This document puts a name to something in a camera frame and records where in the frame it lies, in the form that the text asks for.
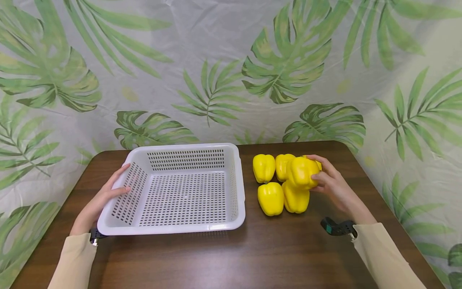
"basket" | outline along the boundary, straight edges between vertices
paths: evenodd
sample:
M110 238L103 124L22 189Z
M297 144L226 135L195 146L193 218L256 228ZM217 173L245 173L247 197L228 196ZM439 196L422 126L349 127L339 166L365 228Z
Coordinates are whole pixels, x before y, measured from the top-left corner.
M98 219L104 235L233 230L245 218L241 159L231 143L140 147Z

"leaf print backdrop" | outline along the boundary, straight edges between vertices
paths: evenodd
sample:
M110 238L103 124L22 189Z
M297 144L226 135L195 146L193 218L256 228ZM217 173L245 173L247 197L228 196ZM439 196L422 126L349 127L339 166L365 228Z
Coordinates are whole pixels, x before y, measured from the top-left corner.
M457 0L0 0L0 289L99 152L318 140L462 288L461 25Z

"beige sleeve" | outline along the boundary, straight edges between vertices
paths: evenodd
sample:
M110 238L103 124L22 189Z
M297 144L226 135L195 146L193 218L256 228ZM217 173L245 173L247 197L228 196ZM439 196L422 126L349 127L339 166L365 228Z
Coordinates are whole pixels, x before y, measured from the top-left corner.
M425 288L382 223L354 228L358 232L354 247L380 289Z
M87 289L95 255L90 233L67 237L48 289Z

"bell pepper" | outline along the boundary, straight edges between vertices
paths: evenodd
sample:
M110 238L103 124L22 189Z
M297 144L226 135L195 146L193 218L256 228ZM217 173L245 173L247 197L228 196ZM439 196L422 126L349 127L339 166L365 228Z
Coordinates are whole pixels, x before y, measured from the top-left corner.
M284 209L284 193L279 183L262 184L258 187L258 203L268 216L276 216Z
M290 183L282 184L284 192L284 207L291 213L301 214L308 208L310 202L310 191L303 191L291 186Z
M308 191L316 187L318 182L311 179L311 176L321 171L321 163L305 157L297 157L287 164L287 181L295 189Z
M258 183L270 182L276 169L274 157L270 154L256 155L253 160L253 169Z
M294 158L293 154L280 154L276 157L276 177L278 181L287 181L287 163Z

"table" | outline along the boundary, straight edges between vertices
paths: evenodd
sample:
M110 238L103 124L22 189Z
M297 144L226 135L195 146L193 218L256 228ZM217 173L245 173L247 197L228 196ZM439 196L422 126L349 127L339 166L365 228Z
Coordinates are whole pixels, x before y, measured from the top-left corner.
M328 158L382 222L427 288L443 288L428 263L350 151L334 141L238 146L246 219L233 231L118 236L102 239L90 287L102 289L377 288L349 236L329 236L320 220L345 220L326 196L312 193L308 210L266 217L257 201L257 154L319 154ZM72 223L129 151L98 154L88 165L12 288L46 288Z

